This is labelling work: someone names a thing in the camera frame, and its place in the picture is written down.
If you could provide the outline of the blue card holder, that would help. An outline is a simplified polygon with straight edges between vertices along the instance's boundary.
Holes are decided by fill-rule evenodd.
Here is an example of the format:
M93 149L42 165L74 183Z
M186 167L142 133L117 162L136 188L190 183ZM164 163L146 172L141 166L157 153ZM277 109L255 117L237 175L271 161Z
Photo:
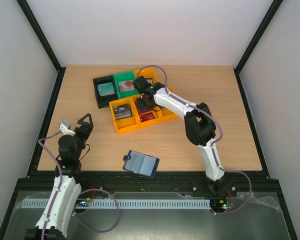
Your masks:
M130 150L128 154L123 157L123 161L123 170L153 179L156 175L160 159Z

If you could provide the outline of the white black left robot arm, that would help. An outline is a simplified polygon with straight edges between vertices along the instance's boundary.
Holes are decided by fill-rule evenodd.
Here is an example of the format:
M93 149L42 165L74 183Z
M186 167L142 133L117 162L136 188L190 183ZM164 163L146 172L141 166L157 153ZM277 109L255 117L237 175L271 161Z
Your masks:
M56 164L53 188L45 209L34 228L26 230L25 240L65 240L73 208L82 187L79 183L81 172L81 153L87 146L87 140L94 128L92 115L87 113L77 121L71 130L71 124L62 120L59 131L41 138L38 144L50 155ZM54 156L43 144L59 134L58 156Z

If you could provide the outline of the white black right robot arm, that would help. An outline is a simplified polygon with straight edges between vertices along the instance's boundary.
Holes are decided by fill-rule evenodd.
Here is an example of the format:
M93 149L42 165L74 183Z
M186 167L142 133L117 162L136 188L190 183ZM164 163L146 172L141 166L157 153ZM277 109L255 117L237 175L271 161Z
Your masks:
M219 125L211 116L205 103L189 102L170 91L160 82L150 84L143 76L133 82L148 108L163 107L184 120L187 139L198 146L204 160L208 191L219 196L226 189L225 170L216 147L216 127Z

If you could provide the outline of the red VIP card stack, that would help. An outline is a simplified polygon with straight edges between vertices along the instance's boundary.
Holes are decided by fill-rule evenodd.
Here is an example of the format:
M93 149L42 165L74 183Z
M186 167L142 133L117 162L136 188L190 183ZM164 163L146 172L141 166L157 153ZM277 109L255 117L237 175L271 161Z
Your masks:
M139 101L135 101L134 103L141 123L153 120L155 118L153 112L148 109L143 103Z

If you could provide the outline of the yellow bin with red cards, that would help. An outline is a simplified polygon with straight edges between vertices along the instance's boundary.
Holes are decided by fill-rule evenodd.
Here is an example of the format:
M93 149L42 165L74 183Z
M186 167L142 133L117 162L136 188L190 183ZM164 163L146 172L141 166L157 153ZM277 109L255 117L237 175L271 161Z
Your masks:
M161 121L161 118L159 116L159 113L156 112L156 111L152 111L153 115L154 115L154 119L152 120L148 120L148 121L145 121L145 122L141 122L140 121L140 117L138 115L138 112L137 112L137 108L136 108L136 105L135 105L135 101L137 101L137 98L140 98L141 96L140 95L133 95L130 97L131 99L131 102L132 102L132 106L133 108L135 109L135 113L136 113L136 120L137 120L137 123L139 125L140 128L145 128L145 127L149 127L149 126L152 126L152 125L156 125L156 124L160 124L162 121Z

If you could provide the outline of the yellow bin with blue cards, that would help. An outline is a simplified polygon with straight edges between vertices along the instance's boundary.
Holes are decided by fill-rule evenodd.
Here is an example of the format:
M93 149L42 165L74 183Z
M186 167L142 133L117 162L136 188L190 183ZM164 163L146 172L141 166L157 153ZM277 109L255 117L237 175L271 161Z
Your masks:
M159 107L159 122L167 122L180 117L181 105L172 98L172 91L165 87L160 88L154 94L155 106Z

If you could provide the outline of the dark VIP card stack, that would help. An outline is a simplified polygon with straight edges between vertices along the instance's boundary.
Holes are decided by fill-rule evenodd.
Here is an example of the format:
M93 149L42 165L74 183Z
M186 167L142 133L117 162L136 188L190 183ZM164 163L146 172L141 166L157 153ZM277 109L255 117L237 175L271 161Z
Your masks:
M132 111L128 103L115 106L113 108L113 113L116 120L121 120L132 116Z

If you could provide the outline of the red white card stack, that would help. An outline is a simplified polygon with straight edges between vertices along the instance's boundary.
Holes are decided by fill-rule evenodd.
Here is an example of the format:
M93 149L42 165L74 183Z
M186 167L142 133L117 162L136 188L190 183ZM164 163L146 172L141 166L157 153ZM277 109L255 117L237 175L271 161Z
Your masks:
M133 80L123 80L118 82L118 88L121 93L134 91Z

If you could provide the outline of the yellow bin with dark cards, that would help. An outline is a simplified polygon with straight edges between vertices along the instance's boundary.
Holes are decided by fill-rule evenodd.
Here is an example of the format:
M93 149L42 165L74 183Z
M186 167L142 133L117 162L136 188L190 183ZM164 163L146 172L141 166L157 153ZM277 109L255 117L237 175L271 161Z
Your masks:
M123 105L123 104L129 104L132 116L120 120L116 120L113 108L115 106ZM117 134L124 134L127 132L138 130L139 124L137 123L137 116L136 116L136 110L132 106L132 100L131 97L125 97L118 100L114 100L109 102L109 107L112 115L113 124L115 127L115 130Z

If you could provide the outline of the teal card stack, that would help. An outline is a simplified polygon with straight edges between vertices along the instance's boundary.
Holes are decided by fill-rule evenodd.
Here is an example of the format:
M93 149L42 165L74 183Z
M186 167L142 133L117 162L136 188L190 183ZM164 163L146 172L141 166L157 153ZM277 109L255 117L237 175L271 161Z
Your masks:
M115 89L112 82L102 83L97 85L97 92L100 97L115 94Z

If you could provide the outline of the yellow rear bin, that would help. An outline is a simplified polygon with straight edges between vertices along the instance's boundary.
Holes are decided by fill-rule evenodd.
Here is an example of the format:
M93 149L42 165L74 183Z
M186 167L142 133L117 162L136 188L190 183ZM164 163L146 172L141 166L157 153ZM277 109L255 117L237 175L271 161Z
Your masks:
M143 76L150 84L155 84L158 82L158 78L153 67L144 68L139 76Z

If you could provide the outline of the green bin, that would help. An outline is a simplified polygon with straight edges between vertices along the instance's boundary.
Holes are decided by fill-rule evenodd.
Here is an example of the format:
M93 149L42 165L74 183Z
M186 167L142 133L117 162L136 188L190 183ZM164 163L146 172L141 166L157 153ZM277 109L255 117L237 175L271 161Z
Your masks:
M119 99L138 94L138 91L133 85L133 82L136 79L136 76L133 71L117 73L114 74L113 77Z

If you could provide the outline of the black front frame rail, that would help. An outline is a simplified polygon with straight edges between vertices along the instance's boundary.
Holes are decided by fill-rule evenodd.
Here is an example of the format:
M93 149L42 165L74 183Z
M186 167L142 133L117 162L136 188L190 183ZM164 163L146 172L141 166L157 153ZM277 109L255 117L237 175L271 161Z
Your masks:
M283 196L280 183L270 179L263 171L245 172L252 184L252 191L257 193L276 193ZM50 192L53 187L52 171L33 171L25 178L19 178L13 191L16 196L21 191ZM177 192L190 193L195 197L225 197L226 190L233 193L248 192L248 180L239 173L227 173L226 190L213 194L208 188L206 174L203 171L167 172L159 171L154 178L136 175L128 171L82 171L77 178L82 190L91 187L100 188L110 193L115 192Z

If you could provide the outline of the black left rear frame post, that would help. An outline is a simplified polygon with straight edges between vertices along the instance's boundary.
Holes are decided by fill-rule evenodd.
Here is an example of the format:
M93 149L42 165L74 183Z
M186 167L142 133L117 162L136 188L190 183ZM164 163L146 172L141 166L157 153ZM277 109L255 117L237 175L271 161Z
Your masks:
M59 60L55 52L53 51L44 31L42 30L35 14L33 13L29 3L27 0L17 0L16 1L22 10L25 18L27 19L28 23L30 24L32 30L34 31L36 37L38 38L39 42L41 43L44 51L46 52L49 60L51 61L52 65L54 66L55 70L60 73L64 70L61 66Z

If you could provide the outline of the black frame post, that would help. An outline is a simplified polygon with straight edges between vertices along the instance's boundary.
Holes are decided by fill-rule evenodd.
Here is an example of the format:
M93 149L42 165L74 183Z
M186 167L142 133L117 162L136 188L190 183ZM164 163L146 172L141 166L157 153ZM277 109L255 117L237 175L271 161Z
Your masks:
M16 1L22 10L25 18L27 19L28 23L30 24L32 30L34 31L36 37L38 38L39 42L41 43L44 51L46 52L49 60L51 61L52 65L54 66L55 70L60 73L64 70L61 66L59 60L55 52L53 51L44 31L42 30L35 14L33 13L29 3L27 0L17 0Z
M274 18L275 14L279 10L283 0L273 0L271 5L269 6L268 10L266 11L262 21L260 22L257 30L255 31L252 39L250 40L247 48L245 49L242 57L240 58L237 66L234 68L234 73L239 75L240 72L243 70L245 64L247 63L248 59L252 55L253 51L255 50L257 44L259 43L260 39L262 38L263 34L267 30L269 24L271 23L272 19Z

